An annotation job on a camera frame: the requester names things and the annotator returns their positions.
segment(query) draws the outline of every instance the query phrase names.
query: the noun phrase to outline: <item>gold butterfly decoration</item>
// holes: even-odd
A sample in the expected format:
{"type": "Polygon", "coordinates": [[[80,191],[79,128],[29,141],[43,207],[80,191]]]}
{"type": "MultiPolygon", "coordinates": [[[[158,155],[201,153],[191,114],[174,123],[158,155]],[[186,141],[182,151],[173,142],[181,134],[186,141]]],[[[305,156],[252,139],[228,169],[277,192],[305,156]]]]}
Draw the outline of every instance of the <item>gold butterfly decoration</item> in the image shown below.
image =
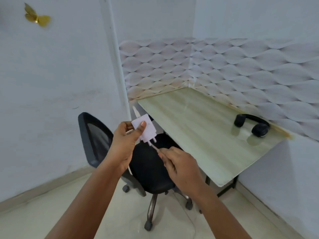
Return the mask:
{"type": "Polygon", "coordinates": [[[28,4],[24,3],[26,10],[25,17],[28,21],[32,23],[37,23],[41,27],[46,27],[49,22],[51,21],[51,17],[47,15],[38,16],[38,14],[33,10],[32,7],[30,7],[28,4]]]}

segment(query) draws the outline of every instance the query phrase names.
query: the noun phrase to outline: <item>hand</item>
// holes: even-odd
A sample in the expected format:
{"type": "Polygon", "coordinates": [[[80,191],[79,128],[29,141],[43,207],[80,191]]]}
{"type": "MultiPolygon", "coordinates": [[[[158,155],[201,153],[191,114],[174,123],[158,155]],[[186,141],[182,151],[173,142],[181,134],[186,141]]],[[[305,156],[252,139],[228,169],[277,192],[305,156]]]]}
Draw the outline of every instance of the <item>hand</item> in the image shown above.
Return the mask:
{"type": "Polygon", "coordinates": [[[171,147],[161,148],[159,156],[176,186],[189,197],[195,197],[205,183],[192,155],[171,147]]]}
{"type": "Polygon", "coordinates": [[[112,163],[120,176],[129,167],[132,159],[133,149],[138,138],[146,128],[146,122],[143,121],[136,130],[129,134],[126,132],[134,129],[131,122],[121,122],[114,132],[112,145],[107,153],[105,161],[112,163]]]}

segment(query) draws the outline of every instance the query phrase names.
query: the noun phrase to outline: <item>mesh backrest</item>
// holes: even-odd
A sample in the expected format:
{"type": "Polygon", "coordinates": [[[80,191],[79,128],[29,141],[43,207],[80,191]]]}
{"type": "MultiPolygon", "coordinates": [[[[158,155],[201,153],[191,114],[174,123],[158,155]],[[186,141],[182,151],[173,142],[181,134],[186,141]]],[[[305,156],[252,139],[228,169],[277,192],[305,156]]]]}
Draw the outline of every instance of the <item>mesh backrest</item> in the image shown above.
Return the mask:
{"type": "Polygon", "coordinates": [[[97,168],[110,149],[113,133],[100,120],[86,112],[78,116],[78,122],[86,159],[97,168]]]}

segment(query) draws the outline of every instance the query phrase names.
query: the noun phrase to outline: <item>office chair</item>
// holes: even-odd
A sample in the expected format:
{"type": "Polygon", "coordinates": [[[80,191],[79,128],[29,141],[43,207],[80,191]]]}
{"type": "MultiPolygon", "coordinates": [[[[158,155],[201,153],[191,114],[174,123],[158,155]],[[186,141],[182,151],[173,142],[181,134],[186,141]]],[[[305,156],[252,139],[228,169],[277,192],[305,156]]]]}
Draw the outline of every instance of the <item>office chair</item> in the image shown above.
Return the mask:
{"type": "MultiPolygon", "coordinates": [[[[86,159],[91,166],[97,168],[110,149],[113,133],[100,120],[86,112],[78,116],[78,122],[86,159]]],[[[158,148],[170,148],[171,146],[179,148],[167,134],[158,134],[156,141],[152,143],[158,148]]],[[[175,186],[163,161],[155,149],[147,143],[140,142],[135,146],[129,167],[132,174],[127,169],[121,177],[126,183],[123,191],[127,193],[130,188],[134,188],[143,197],[146,196],[146,192],[153,194],[144,225],[147,231],[153,227],[152,219],[158,194],[167,194],[168,190],[173,189],[187,200],[186,209],[193,208],[191,198],[184,195],[175,186]]]]}

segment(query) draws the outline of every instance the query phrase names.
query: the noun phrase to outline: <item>wave pattern wallpaper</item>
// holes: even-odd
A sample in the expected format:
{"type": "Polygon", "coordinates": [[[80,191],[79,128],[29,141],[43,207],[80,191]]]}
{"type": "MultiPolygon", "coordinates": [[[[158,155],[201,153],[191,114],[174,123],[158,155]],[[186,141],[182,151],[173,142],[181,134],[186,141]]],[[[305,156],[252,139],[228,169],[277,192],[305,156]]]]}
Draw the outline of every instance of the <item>wave pattern wallpaper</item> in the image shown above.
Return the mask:
{"type": "Polygon", "coordinates": [[[129,100],[191,86],[319,141],[319,42],[183,38],[119,48],[129,100]]]}

